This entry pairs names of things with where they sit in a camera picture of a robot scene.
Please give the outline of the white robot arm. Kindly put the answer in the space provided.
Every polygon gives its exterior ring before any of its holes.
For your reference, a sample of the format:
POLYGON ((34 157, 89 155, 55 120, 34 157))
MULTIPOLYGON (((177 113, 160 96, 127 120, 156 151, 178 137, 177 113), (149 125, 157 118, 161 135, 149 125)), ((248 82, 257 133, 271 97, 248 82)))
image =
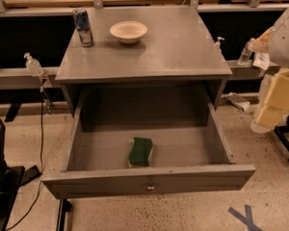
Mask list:
POLYGON ((278 73, 266 75, 262 80, 259 105, 250 124, 253 132, 267 133, 289 113, 289 7, 250 49, 255 53, 268 53, 270 61, 280 67, 278 73))

